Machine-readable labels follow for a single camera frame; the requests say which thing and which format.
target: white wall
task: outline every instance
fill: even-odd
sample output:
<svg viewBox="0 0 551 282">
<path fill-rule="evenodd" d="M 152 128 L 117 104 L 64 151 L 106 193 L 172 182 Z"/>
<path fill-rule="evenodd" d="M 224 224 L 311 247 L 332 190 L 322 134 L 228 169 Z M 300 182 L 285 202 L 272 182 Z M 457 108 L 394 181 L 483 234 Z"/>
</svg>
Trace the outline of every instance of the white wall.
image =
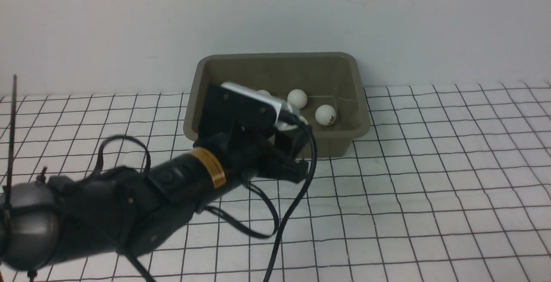
<svg viewBox="0 0 551 282">
<path fill-rule="evenodd" d="M 207 55 L 295 51 L 365 85 L 551 78 L 551 0 L 0 0 L 0 94 L 189 90 Z"/>
</svg>

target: black antenna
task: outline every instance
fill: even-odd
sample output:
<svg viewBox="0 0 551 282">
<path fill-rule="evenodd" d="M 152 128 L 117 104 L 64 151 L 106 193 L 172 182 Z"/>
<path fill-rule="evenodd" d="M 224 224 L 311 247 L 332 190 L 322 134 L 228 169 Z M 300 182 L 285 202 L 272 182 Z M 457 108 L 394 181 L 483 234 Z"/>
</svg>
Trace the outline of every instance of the black antenna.
<svg viewBox="0 0 551 282">
<path fill-rule="evenodd" d="M 6 176 L 6 186 L 4 192 L 6 197 L 4 198 L 4 212 L 9 217 L 9 210 L 11 209 L 10 198 L 12 197 L 12 175 L 13 175 L 13 160 L 15 150 L 15 113 L 17 111 L 17 75 L 13 75 L 13 88 L 12 88 L 12 113 L 9 121 L 9 148 L 8 148 L 8 174 Z"/>
</svg>

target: black grid line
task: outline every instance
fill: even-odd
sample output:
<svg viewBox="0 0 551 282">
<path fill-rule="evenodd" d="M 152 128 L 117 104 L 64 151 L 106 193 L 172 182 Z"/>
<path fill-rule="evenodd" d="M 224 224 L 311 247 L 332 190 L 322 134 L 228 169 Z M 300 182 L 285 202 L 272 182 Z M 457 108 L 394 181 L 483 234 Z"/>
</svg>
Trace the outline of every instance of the black grid line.
<svg viewBox="0 0 551 282">
<path fill-rule="evenodd" d="M 374 121 L 373 112 L 370 112 L 370 115 L 371 115 L 371 120 Z M 384 158 L 384 149 L 383 149 L 382 144 L 381 144 L 380 141 L 379 141 L 379 146 L 380 146 L 380 149 L 381 149 L 381 153 L 383 154 L 383 158 Z M 386 166 L 386 169 L 387 169 L 388 173 L 390 174 L 391 171 L 390 171 L 390 168 L 388 166 L 388 162 L 387 162 L 386 158 L 384 159 L 384 165 Z M 390 182 L 392 184 L 392 189 L 394 191 L 394 197 L 396 198 L 396 202 L 398 203 L 398 206 L 400 207 L 400 211 L 402 212 L 402 220 L 404 222 L 404 227 L 405 227 L 406 233 L 408 235 L 409 246 L 411 247 L 412 252 L 413 252 L 413 257 L 415 259 L 415 265 L 417 266 L 417 271 L 419 272 L 419 276 L 421 277 L 421 282 L 424 282 L 425 279 L 423 278 L 423 274 L 421 274 L 421 266 L 419 266 L 419 260 L 417 259 L 417 252 L 415 251 L 415 248 L 413 247 L 413 242 L 411 240 L 411 237 L 409 237 L 409 231 L 408 231 L 408 227 L 407 227 L 407 223 L 406 223 L 406 217 L 403 214 L 404 213 L 403 205 L 400 202 L 400 199 L 398 198 L 398 195 L 396 194 L 396 186 L 394 185 L 394 181 L 392 180 L 392 175 L 390 176 Z"/>
<path fill-rule="evenodd" d="M 329 158 L 329 165 L 331 166 L 331 175 L 333 176 L 333 186 L 335 188 L 335 195 L 337 195 L 337 182 L 335 182 L 335 170 L 333 169 L 333 162 L 331 161 L 331 158 Z M 348 239 L 346 238 L 346 229 L 344 229 L 344 219 L 343 219 L 343 210 L 341 208 L 341 202 L 339 201 L 339 198 L 337 198 L 337 206 L 339 207 L 339 213 L 340 213 L 340 216 L 341 216 L 341 223 L 342 223 L 342 228 L 343 228 L 343 237 L 344 237 L 344 248 L 346 249 L 346 254 L 347 255 L 350 255 L 350 252 L 349 252 L 349 249 L 348 249 Z M 310 198 L 308 199 L 308 208 L 310 207 Z M 312 228 L 312 239 L 315 240 L 314 236 L 313 236 L 313 228 Z M 352 275 L 352 267 L 350 266 L 350 257 L 348 257 L 347 259 L 347 262 L 348 262 L 348 270 L 350 271 L 350 280 L 354 280 L 354 277 Z"/>
<path fill-rule="evenodd" d="M 500 121 L 500 123 L 505 127 L 505 125 L 503 124 L 503 121 L 501 120 L 501 118 L 499 119 L 499 121 Z M 529 164 L 529 163 L 527 162 L 527 160 L 526 160 L 526 157 L 525 157 L 522 153 L 521 153 L 520 155 L 522 156 L 522 159 L 526 162 L 526 164 Z M 510 180 L 510 178 L 508 177 L 508 174 L 507 174 L 503 169 L 501 169 L 501 171 L 503 172 L 503 174 L 504 174 L 505 178 L 507 179 L 508 183 L 509 183 L 510 185 L 512 185 L 512 184 L 511 184 L 511 180 Z M 543 184 L 543 182 L 541 182 L 541 180 L 539 180 L 537 174 L 535 174 L 531 168 L 530 168 L 530 171 L 532 171 L 532 174 L 533 174 L 533 176 L 536 178 L 536 180 L 538 180 L 541 184 Z M 549 190 L 547 190 L 546 188 L 544 188 L 544 190 L 547 192 L 547 196 L 549 197 L 549 200 L 551 200 L 551 194 L 549 194 Z M 525 211 L 525 213 L 526 213 L 526 216 L 528 217 L 528 220 L 530 221 L 530 224 L 532 224 L 532 227 L 533 227 L 534 229 L 536 229 L 535 224 L 534 224 L 534 222 L 532 221 L 532 218 L 530 217 L 530 214 L 529 214 L 528 210 L 526 209 L 526 206 L 525 206 L 524 203 L 522 202 L 522 198 L 518 195 L 518 192 L 517 192 L 515 189 L 513 189 L 513 192 L 515 193 L 515 195 L 517 196 L 518 200 L 519 200 L 519 201 L 521 202 L 521 204 L 523 205 L 523 209 L 524 209 L 524 211 Z M 547 254 L 551 255 L 551 253 L 549 253 L 548 247 L 545 245 L 545 242 L 543 241 L 543 239 L 542 239 L 542 237 L 541 237 L 541 234 L 540 234 L 539 232 L 536 232 L 536 234 L 537 234 L 539 240 L 541 241 L 542 246 L 543 246 L 543 247 L 545 248 L 545 250 L 547 251 Z M 509 243 L 510 243 L 510 245 L 511 245 L 511 248 L 512 248 L 513 250 L 515 250 L 514 247 L 513 247 L 513 245 L 512 245 L 511 242 L 510 242 L 509 236 L 507 236 L 507 239 L 509 240 Z"/>
<path fill-rule="evenodd" d="M 354 155 L 356 157 L 358 157 L 358 150 L 356 149 L 356 144 L 354 143 L 354 141 L 352 142 L 352 146 L 354 148 Z M 362 177 L 362 167 L 360 166 L 360 162 L 358 159 L 356 159 L 356 162 L 358 164 L 358 168 L 360 169 L 360 177 Z M 365 193 L 365 200 L 367 201 L 368 203 L 368 208 L 369 208 L 369 212 L 371 213 L 370 216 L 371 216 L 371 221 L 373 222 L 373 225 L 375 225 L 375 218 L 373 216 L 373 210 L 371 209 L 371 205 L 369 204 L 369 197 L 368 197 L 368 190 L 367 188 L 365 187 L 365 182 L 364 180 L 362 180 L 362 188 L 364 189 L 364 193 Z M 377 236 L 377 248 L 378 248 L 378 252 L 379 252 L 379 257 L 381 257 L 381 260 L 383 260 L 383 256 L 382 256 L 382 248 L 381 248 L 381 242 L 380 242 L 380 239 L 378 238 L 379 235 L 378 235 L 378 230 L 377 230 L 377 227 L 375 227 L 375 235 Z M 384 264 L 384 262 L 382 263 L 382 266 L 383 266 L 383 270 L 384 270 L 384 278 L 386 279 L 386 282 L 389 282 L 388 281 L 388 271 L 386 269 L 386 264 Z"/>
<path fill-rule="evenodd" d="M 157 116 L 157 110 L 159 109 L 159 101 L 161 100 L 161 94 L 159 94 L 157 96 L 157 103 L 155 104 L 155 113 L 153 114 L 153 118 L 155 118 L 155 116 Z M 149 136 L 147 138 L 147 142 L 145 143 L 146 146 L 149 146 L 149 141 L 151 139 L 151 134 L 153 133 L 153 124 L 151 124 L 151 129 L 149 129 Z M 140 169 L 143 170 L 144 168 L 144 163 L 145 163 L 145 156 L 143 157 L 142 159 L 142 166 L 140 166 Z M 155 251 L 151 252 L 151 255 L 149 257 L 149 266 L 147 268 L 148 271 L 151 270 L 151 265 L 153 264 L 153 254 L 155 253 Z"/>
<path fill-rule="evenodd" d="M 415 104 L 417 105 L 417 108 L 419 108 L 419 104 L 417 103 L 417 100 L 415 99 L 415 97 L 413 97 L 413 99 L 415 100 Z M 405 133 L 404 133 L 404 130 L 402 129 L 402 126 L 400 126 L 400 131 L 402 132 L 402 135 L 404 136 L 404 138 L 406 137 Z M 412 152 L 411 152 L 411 149 L 409 147 L 409 143 L 407 141 L 405 141 L 406 143 L 406 146 L 408 148 L 408 152 L 409 152 L 409 155 L 410 156 L 413 156 Z M 433 204 L 431 203 L 430 199 L 429 199 L 429 196 L 427 195 L 427 189 L 425 188 L 425 185 L 423 183 L 423 180 L 421 179 L 421 175 L 419 174 L 419 169 L 417 168 L 417 165 L 415 164 L 415 161 L 413 162 L 413 165 L 415 166 L 415 171 L 418 173 L 417 176 L 419 178 L 419 181 L 421 182 L 421 186 L 423 187 L 423 192 L 425 194 L 425 198 L 427 198 L 427 201 L 429 202 L 429 205 L 430 205 L 430 210 L 433 212 L 433 219 L 436 221 L 436 214 L 434 212 L 434 207 L 433 207 Z M 405 218 L 405 215 L 402 214 L 402 218 L 403 218 L 403 221 L 404 221 L 404 224 L 406 225 L 406 231 L 407 231 L 407 223 L 406 223 L 406 218 Z M 459 282 L 459 278 L 457 278 L 457 273 L 456 273 L 456 270 L 455 270 L 455 267 L 453 266 L 453 262 L 451 261 L 451 257 L 449 256 L 449 251 L 448 251 L 448 247 L 446 246 L 446 243 L 443 239 L 443 236 L 442 236 L 442 231 L 440 230 L 440 227 L 438 225 L 438 223 L 435 223 L 436 224 L 436 229 L 438 229 L 438 234 L 440 235 L 440 238 L 441 238 L 441 241 L 442 241 L 442 245 L 446 251 L 446 255 L 447 257 L 449 258 L 449 266 L 452 268 L 453 270 L 453 275 L 455 276 L 455 280 L 456 282 Z M 409 237 L 409 240 L 410 240 L 410 244 L 412 246 L 412 250 L 414 250 L 414 253 L 415 253 L 415 248 L 413 247 L 413 243 L 411 243 L 411 236 L 409 234 L 409 232 L 407 233 L 408 237 Z"/>
<path fill-rule="evenodd" d="M 453 132 L 457 135 L 457 131 L 455 130 L 455 127 L 454 127 L 453 125 L 452 125 L 452 129 L 453 129 Z M 460 145 L 461 145 L 462 149 L 464 150 L 463 143 L 460 142 Z M 469 165 L 471 166 L 471 168 L 474 169 L 474 166 L 473 166 L 471 160 L 470 160 L 469 158 L 467 158 L 467 160 L 468 160 Z M 476 176 L 476 178 L 477 178 L 478 183 L 480 184 L 480 186 L 483 186 L 483 185 L 482 185 L 482 181 L 480 180 L 480 178 L 479 178 L 479 176 L 478 176 L 478 174 L 477 174 L 476 172 L 475 172 L 475 176 Z M 496 217 L 496 219 L 497 219 L 499 225 L 501 226 L 501 229 L 503 229 L 503 231 L 505 232 L 505 229 L 504 229 L 504 227 L 503 227 L 503 225 L 502 225 L 502 223 L 501 223 L 501 221 L 500 221 L 500 219 L 499 219 L 499 217 L 498 217 L 498 214 L 496 213 L 495 208 L 494 208 L 494 206 L 492 205 L 492 200 L 490 199 L 490 196 L 488 196 L 488 194 L 486 193 L 486 190 L 485 190 L 485 189 L 483 189 L 483 191 L 484 191 L 484 194 L 486 195 L 486 198 L 488 199 L 488 202 L 490 202 L 490 205 L 492 206 L 492 210 L 494 211 L 494 215 L 495 215 L 495 217 Z M 472 232 L 472 227 L 471 227 L 470 221 L 469 221 L 469 219 L 468 219 L 468 217 L 467 217 L 467 214 L 465 213 L 464 210 L 463 210 L 463 214 L 464 214 L 465 220 L 467 221 L 467 223 L 468 223 L 468 225 L 469 225 L 469 229 L 470 229 L 471 232 Z M 474 238 L 474 241 L 475 241 L 475 243 L 476 243 L 476 245 L 477 245 L 477 247 L 478 247 L 478 251 L 480 252 L 480 255 L 483 256 L 484 254 L 482 253 L 482 249 L 480 249 L 480 243 L 478 242 L 478 239 L 476 239 L 476 237 L 475 237 L 474 235 L 473 235 L 473 238 Z M 509 241 L 508 243 L 509 243 L 510 247 L 513 248 L 512 244 L 511 244 L 511 241 Z M 494 277 L 492 276 L 492 272 L 490 272 L 490 268 L 488 267 L 488 263 L 486 262 L 486 260 L 484 260 L 484 265 L 486 266 L 486 270 L 488 270 L 488 274 L 490 275 L 490 278 L 492 278 L 492 281 L 494 281 Z M 524 268 L 522 268 L 522 270 L 523 270 L 523 272 L 524 272 L 526 278 L 528 278 L 528 276 L 527 276 L 526 271 L 524 270 Z"/>
</svg>

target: table surface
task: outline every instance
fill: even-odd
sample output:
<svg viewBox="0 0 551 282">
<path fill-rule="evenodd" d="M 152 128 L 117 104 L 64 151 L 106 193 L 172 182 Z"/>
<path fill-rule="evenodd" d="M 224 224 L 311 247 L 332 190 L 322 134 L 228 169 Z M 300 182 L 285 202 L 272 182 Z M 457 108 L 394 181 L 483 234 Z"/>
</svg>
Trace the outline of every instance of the table surface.
<svg viewBox="0 0 551 282">
<path fill-rule="evenodd" d="M 373 127 L 346 155 L 321 159 L 283 235 L 274 282 L 551 281 L 551 88 L 548 83 L 367 87 Z M 80 180 L 100 139 L 137 136 L 153 164 L 188 151 L 189 95 L 26 96 L 18 103 L 14 182 L 43 166 Z M 0 100 L 6 173 L 9 97 Z M 112 143 L 104 169 L 143 166 Z M 257 180 L 281 215 L 299 186 Z M 269 211 L 239 188 L 215 205 L 260 231 Z M 261 281 L 273 239 L 196 215 L 140 257 L 158 282 Z M 25 273 L 2 266 L 6 281 Z M 58 264 L 37 281 L 141 281 L 114 253 Z"/>
</svg>

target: plastic tub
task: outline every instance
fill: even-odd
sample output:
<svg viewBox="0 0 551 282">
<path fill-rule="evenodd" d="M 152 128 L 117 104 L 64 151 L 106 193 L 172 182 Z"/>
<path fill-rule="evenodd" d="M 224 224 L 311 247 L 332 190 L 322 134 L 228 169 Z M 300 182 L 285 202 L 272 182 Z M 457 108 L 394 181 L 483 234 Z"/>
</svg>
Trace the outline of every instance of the plastic tub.
<svg viewBox="0 0 551 282">
<path fill-rule="evenodd" d="M 352 140 L 365 135 L 371 126 L 358 66 L 348 54 L 214 55 L 202 59 L 195 71 L 183 125 L 183 132 L 191 141 L 197 139 L 208 84 L 226 81 L 267 90 L 285 100 L 291 90 L 304 90 L 308 102 L 300 114 L 313 126 L 319 157 L 343 156 Z M 315 119 L 316 109 L 323 104 L 330 104 L 337 111 L 337 121 L 328 127 Z M 301 156 L 310 156 L 309 147 Z"/>
</svg>

